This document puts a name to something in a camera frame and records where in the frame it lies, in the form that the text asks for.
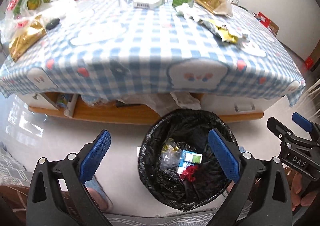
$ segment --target wooden table base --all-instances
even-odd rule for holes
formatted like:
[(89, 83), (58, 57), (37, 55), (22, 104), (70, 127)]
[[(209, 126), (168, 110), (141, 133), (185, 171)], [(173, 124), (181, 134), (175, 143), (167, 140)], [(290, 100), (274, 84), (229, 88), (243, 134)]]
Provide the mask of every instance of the wooden table base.
[[(29, 111), (34, 113), (44, 113), (49, 116), (68, 118), (64, 115), (63, 108), (57, 111), (36, 107), (29, 107), (28, 109)], [(257, 120), (261, 119), (262, 117), (263, 113), (248, 113), (220, 116), (220, 118), (224, 122)], [(159, 118), (160, 116), (146, 105), (136, 105), (118, 108), (116, 107), (115, 102), (110, 102), (103, 105), (88, 106), (81, 99), (81, 97), (79, 97), (76, 103), (76, 108), (72, 119), (108, 123), (152, 125)]]

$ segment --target tablecloth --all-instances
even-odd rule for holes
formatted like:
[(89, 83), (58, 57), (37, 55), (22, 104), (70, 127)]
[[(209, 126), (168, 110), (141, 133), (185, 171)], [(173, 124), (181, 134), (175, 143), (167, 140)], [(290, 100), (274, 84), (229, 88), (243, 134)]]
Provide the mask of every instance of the tablecloth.
[(117, 99), (123, 95), (189, 91), (273, 99), (290, 105), (305, 81), (281, 43), (247, 11), (232, 6), (233, 18), (202, 18), (250, 31), (242, 49), (224, 43), (206, 27), (177, 16), (172, 0), (154, 9), (132, 0), (79, 0), (80, 13), (59, 24), (14, 63), (0, 70), (0, 91), (57, 91)]

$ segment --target black garbage bag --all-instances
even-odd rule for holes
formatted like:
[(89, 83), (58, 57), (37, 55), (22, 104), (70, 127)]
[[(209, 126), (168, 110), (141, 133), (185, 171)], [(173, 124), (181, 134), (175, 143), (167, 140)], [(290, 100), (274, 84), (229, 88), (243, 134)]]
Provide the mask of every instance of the black garbage bag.
[[(230, 181), (208, 144), (208, 134), (213, 128), (238, 146), (230, 128), (207, 111), (175, 110), (151, 127), (140, 149), (139, 176), (158, 201), (186, 212), (213, 201), (226, 189)], [(160, 170), (161, 149), (168, 138), (180, 149), (203, 155), (194, 182), (180, 180), (175, 169)]]

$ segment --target screw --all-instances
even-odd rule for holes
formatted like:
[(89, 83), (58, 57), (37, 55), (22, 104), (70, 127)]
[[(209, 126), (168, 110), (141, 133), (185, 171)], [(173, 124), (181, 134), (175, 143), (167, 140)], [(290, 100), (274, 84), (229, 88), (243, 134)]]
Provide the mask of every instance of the screw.
[(280, 159), (279, 159), (278, 157), (274, 157), (274, 158), (273, 158), (273, 161), (276, 162), (277, 164), (280, 163)]
[(250, 159), (251, 158), (251, 154), (249, 152), (244, 152), (242, 155), (246, 159)]
[(71, 153), (68, 155), (69, 160), (74, 160), (75, 158), (76, 158), (76, 154), (74, 154), (74, 153)]
[(39, 159), (39, 164), (43, 164), (45, 162), (45, 158), (40, 158)]

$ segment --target floor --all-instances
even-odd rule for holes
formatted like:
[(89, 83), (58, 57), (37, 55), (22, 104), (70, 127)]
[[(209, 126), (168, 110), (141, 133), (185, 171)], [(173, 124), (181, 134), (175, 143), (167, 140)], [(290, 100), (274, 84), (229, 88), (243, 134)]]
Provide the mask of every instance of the floor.
[[(307, 85), (311, 86), (314, 83), (311, 73), (303, 69), (301, 59), (292, 57), (305, 76)], [(8, 99), (0, 95), (0, 105), (0, 142), (27, 170), (32, 171), (40, 157), (45, 156), (53, 161), (65, 158), (70, 152), (78, 152), (84, 144), (92, 142), (102, 129), (107, 129), (112, 135), (112, 144), (96, 176), (114, 203), (113, 213), (154, 217), (178, 212), (158, 202), (140, 182), (137, 147), (148, 126), (73, 121), (34, 114), (15, 95)], [(267, 129), (267, 119), (274, 116), (297, 136), (307, 138), (308, 134), (292, 122), (291, 115), (295, 111), (304, 115), (313, 108), (312, 102), (290, 108), (287, 98), (283, 97), (265, 111), (262, 119), (231, 123), (229, 126), (240, 146), (244, 146), (255, 158), (270, 160), (278, 156), (280, 141)], [(220, 196), (196, 211), (220, 206), (223, 201), (224, 197)]]

